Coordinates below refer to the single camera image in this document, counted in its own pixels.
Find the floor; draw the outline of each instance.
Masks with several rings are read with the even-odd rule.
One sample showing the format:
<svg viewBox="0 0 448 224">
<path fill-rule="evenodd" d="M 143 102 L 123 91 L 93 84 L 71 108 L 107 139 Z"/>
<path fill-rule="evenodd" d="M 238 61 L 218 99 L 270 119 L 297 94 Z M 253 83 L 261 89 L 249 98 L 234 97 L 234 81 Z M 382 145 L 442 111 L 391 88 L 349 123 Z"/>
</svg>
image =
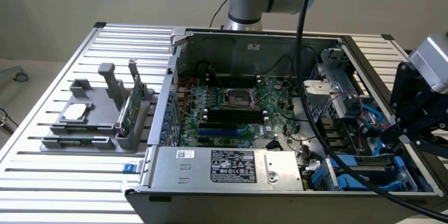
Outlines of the floor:
<svg viewBox="0 0 448 224">
<path fill-rule="evenodd" d="M 11 77 L 10 80 L 0 82 L 0 107 L 21 124 L 66 63 L 58 61 L 0 59 L 0 70 L 18 65 L 23 67 L 30 79 L 27 82 L 17 82 Z M 10 136 L 0 132 L 0 148 L 9 141 L 9 138 Z"/>
</svg>

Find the aluminum profile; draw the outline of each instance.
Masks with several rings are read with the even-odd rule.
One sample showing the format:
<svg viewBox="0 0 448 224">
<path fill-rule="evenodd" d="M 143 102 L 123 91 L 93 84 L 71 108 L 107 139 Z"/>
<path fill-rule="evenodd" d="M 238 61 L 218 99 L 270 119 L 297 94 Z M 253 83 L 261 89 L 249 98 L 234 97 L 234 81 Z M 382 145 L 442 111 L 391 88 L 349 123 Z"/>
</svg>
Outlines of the aluminum profile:
<svg viewBox="0 0 448 224">
<path fill-rule="evenodd" d="M 125 164 L 146 155 L 153 117 L 135 154 L 46 155 L 39 150 L 41 138 L 49 134 L 50 124 L 73 95 L 71 81 L 87 78 L 94 87 L 106 87 L 97 74 L 102 62 L 117 65 L 118 79 L 131 88 L 129 61 L 138 59 L 143 82 L 161 92 L 173 57 L 173 29 L 122 24 L 93 29 L 0 151 L 0 223 L 143 223 L 122 193 L 122 182 L 138 185 L 139 176 L 125 175 L 122 170 Z M 393 89 L 397 66 L 407 60 L 401 48 L 381 35 L 351 36 Z"/>
</svg>

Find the green circuit board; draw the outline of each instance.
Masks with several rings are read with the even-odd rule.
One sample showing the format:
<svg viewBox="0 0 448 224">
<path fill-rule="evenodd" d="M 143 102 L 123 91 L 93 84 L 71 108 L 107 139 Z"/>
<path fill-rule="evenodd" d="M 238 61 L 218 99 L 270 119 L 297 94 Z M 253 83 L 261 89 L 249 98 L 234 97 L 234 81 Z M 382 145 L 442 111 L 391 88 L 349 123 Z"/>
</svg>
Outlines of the green circuit board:
<svg viewBox="0 0 448 224">
<path fill-rule="evenodd" d="M 145 88 L 146 86 L 142 83 L 141 76 L 137 75 L 135 85 L 131 91 L 129 104 L 126 105 L 126 112 L 125 112 L 123 122 L 122 122 L 122 127 L 125 128 L 126 133 L 130 133 L 133 131 L 133 128 L 138 120 L 141 104 L 142 104 L 142 100 L 145 99 Z"/>
<path fill-rule="evenodd" d="M 283 89 L 277 90 L 274 86 L 279 87 L 283 81 L 275 78 L 266 78 L 262 83 L 253 89 L 255 95 L 255 106 L 254 110 L 265 110 L 269 120 L 263 124 L 238 124 L 238 136 L 209 136 L 210 142 L 202 143 L 199 141 L 201 137 L 198 132 L 201 129 L 201 123 L 207 122 L 203 119 L 203 111 L 209 109 L 251 109 L 239 106 L 229 106 L 225 102 L 226 89 L 213 88 L 202 84 L 201 81 L 195 82 L 190 86 L 189 103 L 190 108 L 185 105 L 183 117 L 182 117 L 182 135 L 181 135 L 181 145 L 182 146 L 222 146 L 222 147 L 238 147 L 250 148 L 254 145 L 254 141 L 263 139 L 273 139 L 274 134 L 285 137 L 283 127 L 287 125 L 289 130 L 297 125 L 297 122 L 290 121 L 279 114 L 278 98 L 283 92 Z M 247 92 L 249 89 L 233 89 L 235 92 Z M 281 99 L 286 104 L 289 104 L 289 92 Z M 287 110 L 287 105 L 282 110 L 283 114 L 291 118 L 294 116 L 294 110 Z"/>
</svg>

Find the power supply label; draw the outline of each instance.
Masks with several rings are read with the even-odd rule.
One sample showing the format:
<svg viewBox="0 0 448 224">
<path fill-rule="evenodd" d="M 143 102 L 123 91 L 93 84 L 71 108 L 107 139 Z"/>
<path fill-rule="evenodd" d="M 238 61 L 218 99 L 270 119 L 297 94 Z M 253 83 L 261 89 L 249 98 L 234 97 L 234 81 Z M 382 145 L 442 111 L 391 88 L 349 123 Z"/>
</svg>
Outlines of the power supply label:
<svg viewBox="0 0 448 224">
<path fill-rule="evenodd" d="M 211 180 L 215 183 L 257 183 L 254 152 L 214 150 Z"/>
</svg>

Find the motherboard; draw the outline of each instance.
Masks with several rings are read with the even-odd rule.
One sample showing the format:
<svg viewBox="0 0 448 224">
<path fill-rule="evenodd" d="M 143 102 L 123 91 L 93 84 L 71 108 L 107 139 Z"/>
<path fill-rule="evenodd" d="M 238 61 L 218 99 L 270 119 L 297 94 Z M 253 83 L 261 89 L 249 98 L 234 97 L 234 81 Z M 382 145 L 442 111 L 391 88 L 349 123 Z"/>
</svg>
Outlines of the motherboard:
<svg viewBox="0 0 448 224">
<path fill-rule="evenodd" d="M 295 118 L 294 96 L 285 78 L 221 78 L 217 85 L 191 79 L 178 90 L 181 146 L 266 148 L 275 137 L 287 141 L 299 133 L 298 122 L 287 119 Z"/>
</svg>

